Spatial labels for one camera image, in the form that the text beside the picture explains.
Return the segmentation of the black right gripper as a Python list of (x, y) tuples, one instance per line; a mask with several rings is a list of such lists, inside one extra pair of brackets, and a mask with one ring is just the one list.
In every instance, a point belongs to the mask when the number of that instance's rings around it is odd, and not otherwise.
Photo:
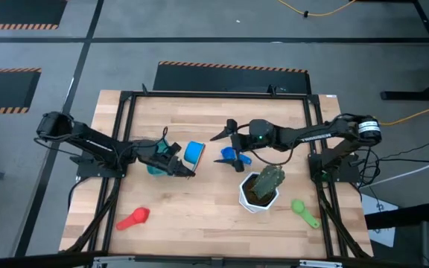
[(218, 159), (214, 162), (229, 164), (236, 172), (244, 171), (244, 163), (240, 154), (245, 151), (267, 147), (273, 143), (274, 126), (264, 119), (253, 119), (248, 124), (238, 125), (234, 119), (228, 119), (226, 128), (210, 139), (217, 141), (230, 137), (235, 159)]

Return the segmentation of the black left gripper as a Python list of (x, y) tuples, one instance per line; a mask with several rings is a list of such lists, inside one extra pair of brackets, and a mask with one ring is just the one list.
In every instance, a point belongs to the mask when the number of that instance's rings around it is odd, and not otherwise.
[(136, 158), (143, 164), (163, 170), (168, 175), (178, 177), (195, 176), (195, 172), (187, 168), (181, 161), (174, 159), (181, 151), (181, 146), (174, 142), (164, 153), (157, 153), (157, 141), (142, 139), (136, 141)]

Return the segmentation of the blue measuring cup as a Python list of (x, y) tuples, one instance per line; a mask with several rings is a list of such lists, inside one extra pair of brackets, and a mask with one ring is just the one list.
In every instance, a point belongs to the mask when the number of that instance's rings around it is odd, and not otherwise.
[[(235, 155), (235, 151), (232, 147), (225, 147), (221, 151), (221, 155), (223, 157), (223, 160), (236, 160), (237, 156)], [(239, 159), (245, 164), (245, 165), (251, 165), (252, 159), (249, 156), (245, 156), (244, 154), (239, 154)]]

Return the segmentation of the red measuring cup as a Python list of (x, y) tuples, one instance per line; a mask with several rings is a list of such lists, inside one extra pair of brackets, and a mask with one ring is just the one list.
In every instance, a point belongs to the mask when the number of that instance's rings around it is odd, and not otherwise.
[(116, 228), (119, 231), (128, 229), (131, 226), (145, 223), (150, 215), (150, 210), (145, 207), (136, 208), (129, 216), (116, 224)]

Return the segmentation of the green measuring cup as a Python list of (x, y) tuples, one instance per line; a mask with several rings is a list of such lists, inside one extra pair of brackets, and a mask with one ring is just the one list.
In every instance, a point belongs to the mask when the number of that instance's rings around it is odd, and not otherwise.
[(290, 207), (291, 210), (299, 215), (311, 228), (318, 229), (320, 227), (319, 221), (310, 213), (303, 201), (292, 200)]

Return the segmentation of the brown potting soil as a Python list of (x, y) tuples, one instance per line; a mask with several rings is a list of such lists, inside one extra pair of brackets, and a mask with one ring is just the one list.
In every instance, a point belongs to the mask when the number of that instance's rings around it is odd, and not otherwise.
[(242, 186), (247, 202), (251, 205), (267, 206), (275, 197), (275, 186), (268, 179), (253, 174)]

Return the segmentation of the green cactus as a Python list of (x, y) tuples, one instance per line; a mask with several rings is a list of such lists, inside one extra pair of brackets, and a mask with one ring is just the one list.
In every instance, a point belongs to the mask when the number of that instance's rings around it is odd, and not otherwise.
[(250, 186), (250, 191), (257, 199), (270, 196), (285, 179), (285, 172), (282, 166), (268, 165), (254, 179)]

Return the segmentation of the white hexagonal planter pot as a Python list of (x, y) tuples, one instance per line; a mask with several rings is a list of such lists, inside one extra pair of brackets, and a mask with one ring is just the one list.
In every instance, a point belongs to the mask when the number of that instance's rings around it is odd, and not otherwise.
[(279, 190), (278, 188), (275, 188), (275, 190), (273, 191), (273, 195), (272, 197), (269, 199), (268, 203), (266, 203), (265, 205), (256, 205), (251, 203), (248, 199), (247, 199), (247, 195), (244, 193), (244, 185), (250, 181), (251, 179), (256, 178), (259, 175), (258, 172), (251, 172), (249, 173), (245, 179), (242, 181), (242, 183), (239, 185), (239, 203), (246, 209), (248, 210), (250, 213), (258, 213), (258, 212), (263, 212), (263, 211), (267, 211), (270, 209), (270, 207), (273, 205), (273, 203), (278, 199), (279, 197)]

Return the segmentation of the black hazard-striped floor mat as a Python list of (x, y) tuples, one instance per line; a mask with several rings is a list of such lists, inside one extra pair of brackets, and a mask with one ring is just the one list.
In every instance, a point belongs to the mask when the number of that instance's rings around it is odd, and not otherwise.
[(41, 68), (0, 68), (0, 114), (27, 113), (41, 73)]
[(310, 76), (299, 68), (160, 61), (153, 83), (154, 91), (266, 93), (270, 87), (309, 95)]
[(68, 0), (0, 0), (0, 30), (55, 30)]

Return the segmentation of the white paper sheet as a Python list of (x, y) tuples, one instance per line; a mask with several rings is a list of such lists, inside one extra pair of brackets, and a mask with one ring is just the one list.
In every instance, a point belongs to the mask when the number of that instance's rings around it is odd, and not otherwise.
[[(397, 205), (393, 205), (383, 200), (361, 194), (362, 206), (364, 215), (374, 214), (383, 211), (395, 211), (398, 209)], [(395, 227), (388, 229), (369, 229), (369, 238), (384, 246), (393, 247), (395, 241)]]

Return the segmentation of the black aluminium table frame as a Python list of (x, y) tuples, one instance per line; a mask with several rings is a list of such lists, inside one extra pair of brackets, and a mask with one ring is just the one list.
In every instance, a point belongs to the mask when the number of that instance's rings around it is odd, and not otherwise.
[(223, 258), (324, 258), (321, 229), (311, 228), (290, 209), (302, 200), (318, 216), (318, 199), (308, 168), (308, 144), (293, 152), (259, 150), (247, 172), (266, 161), (283, 162), (286, 178), (273, 206), (256, 214), (238, 201), (243, 173), (215, 162), (229, 139), (210, 141), (230, 118), (245, 124), (263, 118), (274, 124), (302, 128), (314, 119), (314, 108), (295, 95), (272, 98), (232, 93), (213, 96), (200, 92), (161, 92), (134, 102), (130, 137), (158, 138), (185, 147), (190, 141), (206, 145), (196, 174), (190, 179), (151, 176), (135, 163), (121, 181), (115, 219), (123, 220), (138, 207), (150, 210), (146, 223), (114, 230), (109, 240), (113, 255), (164, 255)]

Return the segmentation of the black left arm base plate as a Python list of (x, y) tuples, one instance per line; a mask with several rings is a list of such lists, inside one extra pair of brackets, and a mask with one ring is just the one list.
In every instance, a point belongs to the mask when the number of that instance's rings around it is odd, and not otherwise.
[(82, 150), (79, 156), (70, 159), (78, 166), (80, 177), (125, 177), (130, 162), (126, 158), (118, 159), (113, 150)]

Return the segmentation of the silver rail bracket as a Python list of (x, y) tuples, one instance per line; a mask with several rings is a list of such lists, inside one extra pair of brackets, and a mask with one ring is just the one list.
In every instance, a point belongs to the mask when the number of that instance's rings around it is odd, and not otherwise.
[(110, 264), (130, 263), (135, 261), (135, 255), (113, 255), (96, 257), (93, 259), (91, 268), (107, 268)]
[(332, 261), (300, 260), (297, 268), (343, 268), (343, 264)]

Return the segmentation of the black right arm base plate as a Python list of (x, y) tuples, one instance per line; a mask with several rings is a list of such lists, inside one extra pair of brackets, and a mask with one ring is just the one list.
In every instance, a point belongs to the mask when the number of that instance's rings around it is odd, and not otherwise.
[(311, 178), (314, 182), (357, 182), (360, 179), (358, 155), (349, 154), (328, 162), (322, 154), (308, 156)]

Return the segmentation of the black front rail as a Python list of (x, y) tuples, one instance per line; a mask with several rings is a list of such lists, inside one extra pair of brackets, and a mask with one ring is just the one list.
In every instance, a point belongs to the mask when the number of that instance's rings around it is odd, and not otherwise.
[[(62, 252), (51, 255), (32, 255), (24, 257), (0, 258), (0, 268), (74, 268), (91, 265), (96, 257), (109, 256), (105, 252)], [(235, 264), (272, 264), (297, 267), (300, 260), (318, 260), (340, 262), (343, 268), (429, 268), (419, 264), (400, 264), (380, 261), (372, 258), (337, 257), (327, 259), (307, 258), (223, 258), (223, 257), (183, 257), (164, 255), (135, 255), (135, 262), (205, 264), (212, 267), (223, 267)]]

